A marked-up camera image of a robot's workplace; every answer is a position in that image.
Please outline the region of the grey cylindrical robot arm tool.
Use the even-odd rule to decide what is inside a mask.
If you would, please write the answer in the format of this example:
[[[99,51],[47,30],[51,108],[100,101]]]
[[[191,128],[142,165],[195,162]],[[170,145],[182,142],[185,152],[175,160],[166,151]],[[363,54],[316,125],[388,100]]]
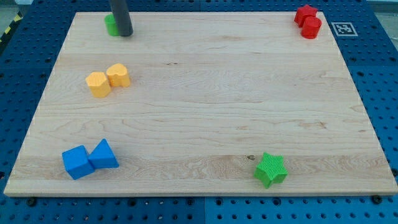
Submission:
[[[109,0],[109,5],[113,13],[113,17],[118,28],[118,33],[122,37],[133,35],[134,30],[129,14],[126,0]]]

